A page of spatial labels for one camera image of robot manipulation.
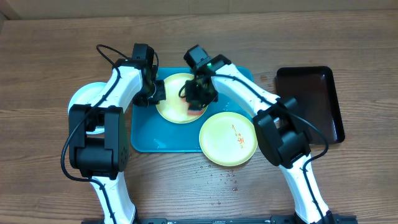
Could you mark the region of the orange and grey sponge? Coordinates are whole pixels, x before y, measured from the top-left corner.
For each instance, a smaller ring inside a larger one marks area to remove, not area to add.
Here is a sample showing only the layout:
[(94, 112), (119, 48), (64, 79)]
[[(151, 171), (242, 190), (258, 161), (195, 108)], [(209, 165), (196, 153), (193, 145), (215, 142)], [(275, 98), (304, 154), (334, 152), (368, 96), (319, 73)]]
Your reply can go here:
[(187, 109), (187, 114), (190, 116), (201, 116), (206, 110), (206, 107), (201, 108), (199, 106), (195, 106), (192, 104), (189, 104), (188, 109)]

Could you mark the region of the yellow-green plate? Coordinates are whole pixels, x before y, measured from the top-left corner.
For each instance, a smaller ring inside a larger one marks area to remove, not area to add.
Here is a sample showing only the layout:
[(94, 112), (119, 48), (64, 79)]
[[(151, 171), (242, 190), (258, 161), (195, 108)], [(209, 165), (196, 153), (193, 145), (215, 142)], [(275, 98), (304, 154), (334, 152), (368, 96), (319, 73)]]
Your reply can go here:
[(194, 75), (189, 73), (176, 73), (164, 80), (166, 100), (161, 101), (156, 108), (159, 114), (167, 121), (177, 124), (185, 124), (200, 117), (188, 115), (188, 103), (186, 102), (186, 99), (178, 96), (178, 93), (185, 82), (187, 80), (192, 80), (193, 78)]
[(257, 149), (252, 122), (233, 112), (217, 113), (201, 127), (199, 143), (204, 155), (221, 166), (238, 166), (248, 161)]

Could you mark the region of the light blue plate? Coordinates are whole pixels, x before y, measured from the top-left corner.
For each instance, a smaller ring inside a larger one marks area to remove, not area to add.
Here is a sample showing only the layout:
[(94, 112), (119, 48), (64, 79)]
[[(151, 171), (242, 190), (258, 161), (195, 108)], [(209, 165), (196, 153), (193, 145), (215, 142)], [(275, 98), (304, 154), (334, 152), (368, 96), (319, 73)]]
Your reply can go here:
[(74, 104), (79, 104), (79, 105), (87, 104), (91, 99), (98, 96), (98, 94), (102, 91), (102, 89), (105, 86), (106, 86), (105, 82), (94, 82), (81, 87), (78, 91), (74, 93), (74, 95), (70, 99), (67, 113), (69, 113), (71, 107)]

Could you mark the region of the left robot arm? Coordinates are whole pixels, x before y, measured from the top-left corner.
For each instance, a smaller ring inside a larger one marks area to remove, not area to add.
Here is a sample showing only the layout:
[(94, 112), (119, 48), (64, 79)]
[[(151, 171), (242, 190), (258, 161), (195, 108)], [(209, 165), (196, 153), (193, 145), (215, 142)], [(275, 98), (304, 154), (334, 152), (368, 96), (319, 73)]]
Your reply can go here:
[(124, 178), (129, 157), (124, 114), (130, 104), (147, 108), (165, 100), (164, 81), (157, 79), (159, 58), (147, 44), (134, 44), (130, 57), (110, 63), (107, 83), (85, 85), (70, 100), (60, 165), (69, 179), (93, 186), (102, 223), (137, 223)]

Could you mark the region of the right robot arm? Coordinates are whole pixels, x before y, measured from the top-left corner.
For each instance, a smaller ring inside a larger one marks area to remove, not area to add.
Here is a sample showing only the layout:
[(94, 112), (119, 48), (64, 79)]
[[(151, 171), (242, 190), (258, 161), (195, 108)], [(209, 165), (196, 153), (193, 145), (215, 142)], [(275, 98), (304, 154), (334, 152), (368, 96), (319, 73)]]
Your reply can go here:
[(248, 80), (224, 55), (209, 56), (199, 45), (184, 61), (194, 74), (179, 91), (189, 111), (200, 111), (223, 94), (251, 115), (264, 157), (282, 171), (295, 203), (297, 223), (334, 223), (312, 171), (310, 129), (294, 98), (281, 98)]

